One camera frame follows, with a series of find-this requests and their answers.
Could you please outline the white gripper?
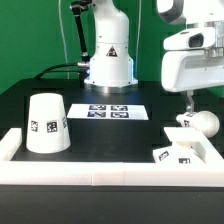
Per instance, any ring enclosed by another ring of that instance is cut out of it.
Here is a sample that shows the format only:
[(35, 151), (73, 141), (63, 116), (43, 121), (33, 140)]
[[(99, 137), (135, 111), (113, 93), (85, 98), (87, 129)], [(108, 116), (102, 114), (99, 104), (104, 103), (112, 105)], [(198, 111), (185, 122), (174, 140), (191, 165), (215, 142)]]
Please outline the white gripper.
[(187, 91), (186, 109), (193, 112), (191, 90), (224, 85), (224, 56), (206, 57), (204, 50), (169, 51), (162, 59), (161, 82), (166, 91)]

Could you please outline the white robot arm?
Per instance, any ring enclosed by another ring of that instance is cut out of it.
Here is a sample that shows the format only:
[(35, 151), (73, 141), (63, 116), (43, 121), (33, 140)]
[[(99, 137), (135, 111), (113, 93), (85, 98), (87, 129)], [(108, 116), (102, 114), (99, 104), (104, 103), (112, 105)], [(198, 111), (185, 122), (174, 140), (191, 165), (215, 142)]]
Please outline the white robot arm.
[[(135, 85), (128, 54), (129, 20), (113, 0), (92, 0), (96, 46), (85, 85), (102, 92)], [(156, 0), (160, 18), (185, 29), (166, 38), (162, 86), (184, 92), (186, 107), (194, 109), (193, 92), (224, 85), (224, 0)]]

